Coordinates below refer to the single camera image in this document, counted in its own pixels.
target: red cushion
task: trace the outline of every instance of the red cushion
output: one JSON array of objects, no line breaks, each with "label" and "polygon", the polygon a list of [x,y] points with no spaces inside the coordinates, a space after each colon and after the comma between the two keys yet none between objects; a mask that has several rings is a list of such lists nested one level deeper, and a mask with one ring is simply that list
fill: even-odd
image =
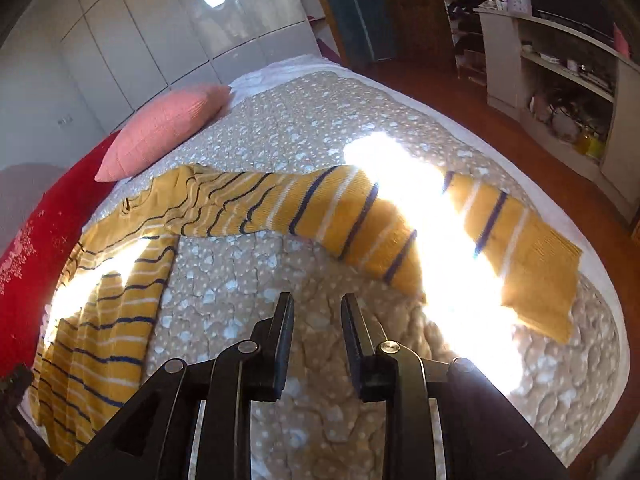
[{"label": "red cushion", "polygon": [[114,132],[67,171],[42,197],[0,257],[0,377],[15,365],[33,364],[45,304],[82,226],[114,182],[94,175]]}]

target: pink object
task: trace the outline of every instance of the pink object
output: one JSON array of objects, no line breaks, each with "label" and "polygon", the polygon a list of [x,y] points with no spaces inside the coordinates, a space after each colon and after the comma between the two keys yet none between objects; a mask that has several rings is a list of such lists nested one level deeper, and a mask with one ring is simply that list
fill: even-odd
[{"label": "pink object", "polygon": [[629,44],[626,42],[625,37],[622,35],[622,31],[617,25],[613,26],[613,45],[616,50],[627,59],[630,58]]},{"label": "pink object", "polygon": [[104,155],[97,182],[114,182],[146,170],[199,131],[230,101],[223,85],[172,91],[144,105]]},{"label": "pink object", "polygon": [[322,57],[325,57],[329,61],[333,61],[338,65],[342,65],[342,60],[340,59],[340,56],[338,56],[338,54],[336,54],[329,45],[327,45],[322,40],[316,40],[316,43],[318,43],[318,48],[320,49],[320,54],[322,54]]}]

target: bed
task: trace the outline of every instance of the bed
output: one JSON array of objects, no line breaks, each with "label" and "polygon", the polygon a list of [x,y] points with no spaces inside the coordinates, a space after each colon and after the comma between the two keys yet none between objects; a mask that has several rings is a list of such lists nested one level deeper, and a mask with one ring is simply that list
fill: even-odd
[{"label": "bed", "polygon": [[[235,94],[228,116],[139,176],[119,182],[87,226],[145,190],[153,177],[181,164],[308,173],[345,163],[350,146],[353,153],[353,146],[362,147],[360,140],[385,134],[413,157],[507,191],[581,248],[571,310],[574,332],[569,344],[560,345],[519,324],[503,326],[496,337],[495,328],[485,323],[462,337],[443,332],[417,301],[346,267],[311,241],[274,232],[181,237],[143,379],[170,358],[189,363],[214,358],[247,338],[259,319],[271,315],[279,292],[290,291],[296,328],[286,388],[275,405],[252,406],[254,478],[377,478],[384,409],[354,397],[341,339],[340,298],[355,292],[389,337],[422,357],[449,362],[462,353],[475,360],[560,460],[570,464],[620,399],[629,346],[614,287],[569,217],[470,131],[327,60],[286,60],[246,74],[231,86]],[[362,156],[362,150],[356,151]],[[375,153],[373,146],[370,156]],[[489,344],[494,340],[502,346]],[[27,402],[23,413],[29,420]],[[440,442],[436,448],[442,478]]]}]

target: striped sweater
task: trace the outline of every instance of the striped sweater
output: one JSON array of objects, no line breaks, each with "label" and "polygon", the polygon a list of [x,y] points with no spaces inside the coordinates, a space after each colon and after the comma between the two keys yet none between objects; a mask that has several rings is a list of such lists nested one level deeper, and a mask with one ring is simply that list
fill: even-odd
[{"label": "striped sweater", "polygon": [[[486,258],[504,282],[502,304],[566,342],[579,249],[506,193],[437,175],[434,195],[463,217],[472,256]],[[427,196],[421,183],[409,184],[414,200]],[[193,165],[154,179],[81,237],[60,277],[30,388],[51,449],[72,460],[140,386],[179,236],[275,230],[311,238],[345,264],[428,300],[410,216],[353,166],[301,175]]]}]

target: patterned bedspread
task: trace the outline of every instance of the patterned bedspread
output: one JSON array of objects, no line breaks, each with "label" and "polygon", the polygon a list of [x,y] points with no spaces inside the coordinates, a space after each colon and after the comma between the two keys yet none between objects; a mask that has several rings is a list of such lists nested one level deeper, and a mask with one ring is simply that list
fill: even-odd
[{"label": "patterned bedspread", "polygon": [[[386,132],[413,156],[480,177],[533,207],[500,166],[429,116],[354,79],[317,72],[246,99],[226,118],[118,186],[92,221],[180,164],[308,172],[344,163],[345,146],[372,132]],[[148,347],[145,378],[170,358],[210,359],[248,337],[255,322],[271,315],[280,291],[294,296],[294,340],[282,400],[252,406],[254,478],[378,478],[384,409],[354,397],[340,298],[355,292],[391,338],[423,357],[450,361],[456,354],[422,305],[338,263],[317,244],[272,232],[182,237]],[[517,387],[506,392],[565,464],[604,416],[620,352],[610,309],[583,276],[572,319],[574,333],[565,346],[523,326],[511,329],[524,371]],[[478,326],[475,337],[481,345],[489,336]],[[442,456],[438,464],[442,477]]]}]

